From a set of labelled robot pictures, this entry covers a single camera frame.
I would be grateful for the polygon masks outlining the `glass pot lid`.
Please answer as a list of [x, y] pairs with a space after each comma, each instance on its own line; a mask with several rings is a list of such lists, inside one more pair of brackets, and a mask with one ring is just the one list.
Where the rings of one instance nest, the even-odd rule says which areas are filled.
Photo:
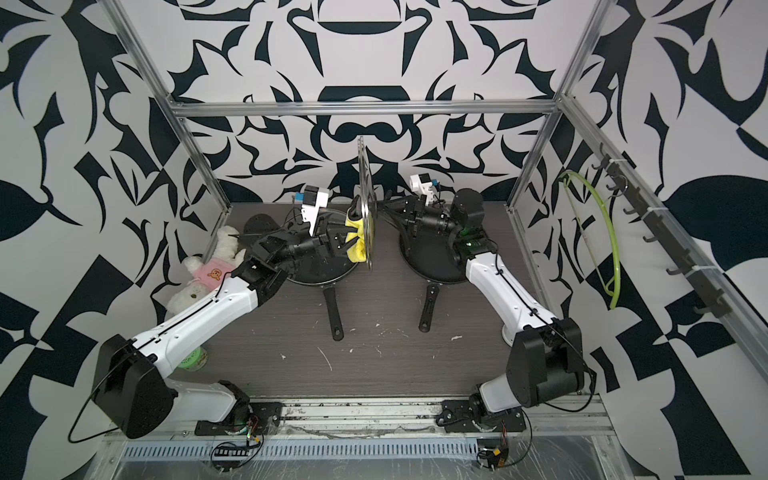
[[256, 235], [263, 236], [269, 235], [281, 231], [288, 231], [301, 226], [300, 222], [296, 220], [286, 220], [282, 225], [270, 215], [265, 213], [259, 213], [250, 217], [243, 228], [244, 235]]
[[377, 196], [373, 185], [373, 172], [363, 136], [357, 137], [360, 206], [363, 225], [366, 266], [373, 268]]

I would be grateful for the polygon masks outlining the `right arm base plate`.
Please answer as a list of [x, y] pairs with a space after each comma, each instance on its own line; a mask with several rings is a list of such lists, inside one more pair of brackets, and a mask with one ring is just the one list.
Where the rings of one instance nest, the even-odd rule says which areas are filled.
[[518, 433], [527, 429], [521, 408], [491, 413], [475, 395], [466, 400], [443, 400], [435, 424], [447, 433]]

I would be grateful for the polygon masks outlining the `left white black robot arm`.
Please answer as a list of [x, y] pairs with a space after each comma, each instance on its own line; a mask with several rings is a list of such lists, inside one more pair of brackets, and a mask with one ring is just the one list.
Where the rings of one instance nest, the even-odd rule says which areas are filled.
[[115, 335], [100, 347], [91, 401], [129, 439], [165, 423], [199, 421], [238, 433], [252, 413], [246, 394], [229, 381], [177, 382], [171, 375], [196, 348], [233, 321], [270, 300], [295, 262], [318, 254], [365, 259], [365, 230], [359, 222], [317, 226], [306, 239], [278, 226], [240, 234], [244, 260], [222, 283], [164, 323], [126, 339]]

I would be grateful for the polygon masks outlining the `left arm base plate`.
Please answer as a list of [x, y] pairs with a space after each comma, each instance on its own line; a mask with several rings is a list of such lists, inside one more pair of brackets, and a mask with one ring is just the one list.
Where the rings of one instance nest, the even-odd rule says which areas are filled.
[[248, 406], [240, 402], [221, 422], [198, 421], [194, 434], [203, 437], [266, 434], [280, 425], [283, 406], [281, 402], [251, 402]]

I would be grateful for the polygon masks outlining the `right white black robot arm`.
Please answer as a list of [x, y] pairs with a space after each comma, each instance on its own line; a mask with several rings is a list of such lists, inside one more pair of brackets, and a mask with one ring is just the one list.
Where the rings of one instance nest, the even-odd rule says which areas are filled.
[[378, 206], [397, 228], [401, 252], [414, 271], [438, 284], [472, 284], [503, 322], [509, 357], [504, 373], [474, 394], [479, 413], [547, 404], [593, 386], [579, 326], [544, 307], [507, 268], [484, 229], [479, 192], [461, 189], [450, 205], [411, 194]]

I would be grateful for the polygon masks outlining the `yellow cleaning cloth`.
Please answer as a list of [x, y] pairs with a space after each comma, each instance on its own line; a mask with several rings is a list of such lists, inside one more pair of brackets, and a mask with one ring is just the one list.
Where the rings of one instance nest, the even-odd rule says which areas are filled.
[[353, 203], [346, 212], [345, 226], [351, 228], [346, 235], [347, 258], [353, 263], [365, 263], [368, 260], [365, 242], [365, 222], [359, 205]]

